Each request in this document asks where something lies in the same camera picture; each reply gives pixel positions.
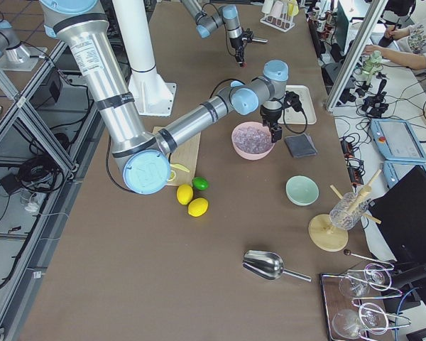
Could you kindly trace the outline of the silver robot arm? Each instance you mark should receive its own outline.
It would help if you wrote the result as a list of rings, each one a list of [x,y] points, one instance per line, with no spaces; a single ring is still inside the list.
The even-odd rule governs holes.
[[[174,84],[158,74],[142,1],[115,1],[129,60],[126,77],[109,41],[100,1],[42,1],[45,32],[72,53],[111,137],[111,154],[126,187],[138,194],[161,190],[170,177],[168,156],[180,145],[236,112],[283,108],[289,67],[270,60],[250,82],[232,82],[190,112],[172,112]]]
[[[197,1],[181,1],[182,5],[195,20],[196,30],[201,38],[209,37],[214,31],[225,27],[229,41],[234,49],[234,57],[239,67],[245,66],[244,31],[239,21],[239,12],[234,4],[222,6],[212,15],[204,12]]]

